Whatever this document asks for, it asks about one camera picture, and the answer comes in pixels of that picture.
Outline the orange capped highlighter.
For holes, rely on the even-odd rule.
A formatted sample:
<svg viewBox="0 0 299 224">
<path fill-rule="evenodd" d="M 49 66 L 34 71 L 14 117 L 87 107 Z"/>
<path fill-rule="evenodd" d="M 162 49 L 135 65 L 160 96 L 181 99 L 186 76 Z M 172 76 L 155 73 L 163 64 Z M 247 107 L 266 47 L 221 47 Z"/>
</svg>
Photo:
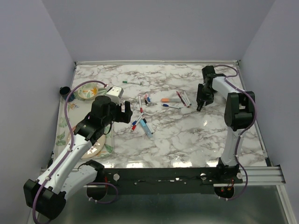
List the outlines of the orange capped highlighter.
<svg viewBox="0 0 299 224">
<path fill-rule="evenodd" d="M 181 100 L 179 98 L 162 98 L 162 103 L 179 103 Z"/>
</svg>

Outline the purple highlighter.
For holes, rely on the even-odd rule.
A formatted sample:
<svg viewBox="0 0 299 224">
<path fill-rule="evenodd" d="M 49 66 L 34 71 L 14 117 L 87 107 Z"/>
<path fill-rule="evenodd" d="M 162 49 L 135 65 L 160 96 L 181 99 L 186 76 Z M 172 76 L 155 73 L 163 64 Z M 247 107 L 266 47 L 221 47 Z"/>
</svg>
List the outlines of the purple highlighter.
<svg viewBox="0 0 299 224">
<path fill-rule="evenodd" d="M 205 105 L 205 101 L 200 101 L 197 106 L 197 111 L 201 111 L 202 107 Z"/>
</svg>

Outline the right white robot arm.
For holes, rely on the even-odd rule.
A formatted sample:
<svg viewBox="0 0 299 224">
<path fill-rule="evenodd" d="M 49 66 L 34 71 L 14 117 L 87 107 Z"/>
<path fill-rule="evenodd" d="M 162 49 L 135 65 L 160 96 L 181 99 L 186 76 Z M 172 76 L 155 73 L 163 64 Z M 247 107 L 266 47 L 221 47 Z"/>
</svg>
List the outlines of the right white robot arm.
<svg viewBox="0 0 299 224">
<path fill-rule="evenodd" d="M 218 161 L 215 178 L 221 183 L 236 177 L 239 171 L 238 151 L 243 134 L 256 121 L 255 94 L 245 91 L 229 82 L 231 76 L 216 73 L 214 66 L 202 69 L 203 84 L 198 84 L 197 111 L 214 102 L 214 94 L 221 94 L 226 100 L 224 121 L 228 128 L 224 151 Z"/>
</svg>

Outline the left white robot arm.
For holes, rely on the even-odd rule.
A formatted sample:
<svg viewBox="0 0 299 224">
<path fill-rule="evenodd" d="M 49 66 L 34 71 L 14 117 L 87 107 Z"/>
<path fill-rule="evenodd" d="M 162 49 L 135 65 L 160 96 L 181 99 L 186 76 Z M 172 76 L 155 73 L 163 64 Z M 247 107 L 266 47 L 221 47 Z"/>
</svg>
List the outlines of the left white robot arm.
<svg viewBox="0 0 299 224">
<path fill-rule="evenodd" d="M 71 131 L 71 140 L 65 149 L 44 173 L 35 181 L 29 179 L 23 189 L 27 206 L 32 208 L 32 218 L 38 223 L 36 214 L 49 220 L 57 218 L 66 205 L 68 197 L 85 185 L 109 185 L 102 164 L 89 160 L 82 171 L 72 170 L 81 157 L 104 135 L 105 128 L 114 122 L 128 124 L 133 112 L 130 102 L 124 108 L 118 98 L 97 96 L 91 111 Z"/>
</svg>

